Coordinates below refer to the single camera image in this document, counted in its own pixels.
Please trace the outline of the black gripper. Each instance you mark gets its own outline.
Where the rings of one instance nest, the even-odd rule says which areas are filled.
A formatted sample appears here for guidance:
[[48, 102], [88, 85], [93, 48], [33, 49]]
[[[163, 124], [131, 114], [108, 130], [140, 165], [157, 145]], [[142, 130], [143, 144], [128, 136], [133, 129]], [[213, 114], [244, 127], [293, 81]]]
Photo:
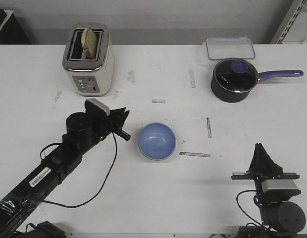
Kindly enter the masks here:
[[109, 134], [114, 133], [126, 141], [131, 139], [131, 135], [123, 130], [124, 123], [130, 111], [126, 107], [110, 110], [109, 116], [96, 120], [94, 135], [99, 141], [103, 141]]
[[255, 144], [254, 154], [247, 172], [234, 172], [232, 180], [253, 180], [261, 188], [261, 183], [267, 179], [299, 179], [297, 173], [284, 173], [283, 168], [276, 164], [266, 152], [261, 143]]

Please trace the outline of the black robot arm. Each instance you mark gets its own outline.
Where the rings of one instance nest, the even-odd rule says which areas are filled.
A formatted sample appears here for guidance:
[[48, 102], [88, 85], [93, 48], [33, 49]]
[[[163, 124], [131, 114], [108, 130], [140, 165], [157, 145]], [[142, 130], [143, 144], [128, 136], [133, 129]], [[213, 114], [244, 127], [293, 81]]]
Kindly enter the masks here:
[[0, 238], [9, 238], [30, 214], [82, 162], [83, 155], [110, 133], [125, 140], [122, 130], [129, 115], [125, 108], [108, 114], [94, 106], [66, 119], [67, 133], [62, 142], [44, 157], [11, 192], [0, 201]]
[[259, 208], [261, 221], [252, 219], [239, 227], [238, 238], [295, 238], [306, 225], [302, 208], [290, 199], [301, 193], [294, 181], [297, 173], [286, 173], [268, 155], [261, 143], [255, 145], [249, 169], [235, 172], [233, 180], [253, 180], [253, 202]]

